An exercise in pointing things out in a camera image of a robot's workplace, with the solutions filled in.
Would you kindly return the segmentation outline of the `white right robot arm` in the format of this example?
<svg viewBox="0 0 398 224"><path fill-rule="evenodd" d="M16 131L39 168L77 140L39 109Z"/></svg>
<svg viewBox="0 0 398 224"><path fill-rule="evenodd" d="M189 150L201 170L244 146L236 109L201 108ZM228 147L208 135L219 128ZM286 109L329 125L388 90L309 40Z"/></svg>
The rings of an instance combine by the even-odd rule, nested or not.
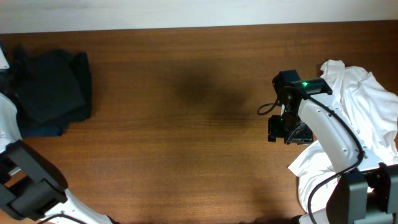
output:
<svg viewBox="0 0 398 224"><path fill-rule="evenodd" d="M280 115L268 119L268 140L310 144L315 139L325 150L338 183L326 207L294 217L292 223L397 223L397 166L386 165L366 146L343 117L333 91L322 78L302 80L295 70L280 72L272 80Z"/></svg>

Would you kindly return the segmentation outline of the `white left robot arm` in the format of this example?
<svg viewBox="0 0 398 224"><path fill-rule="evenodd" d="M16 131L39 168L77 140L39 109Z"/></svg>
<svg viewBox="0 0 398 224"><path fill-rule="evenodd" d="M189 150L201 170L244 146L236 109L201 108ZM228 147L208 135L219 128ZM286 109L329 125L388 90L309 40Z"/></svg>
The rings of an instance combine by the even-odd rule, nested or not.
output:
<svg viewBox="0 0 398 224"><path fill-rule="evenodd" d="M112 223L75 197L61 171L25 136L48 136L91 113L86 54L52 50L1 57L1 209L15 220Z"/></svg>

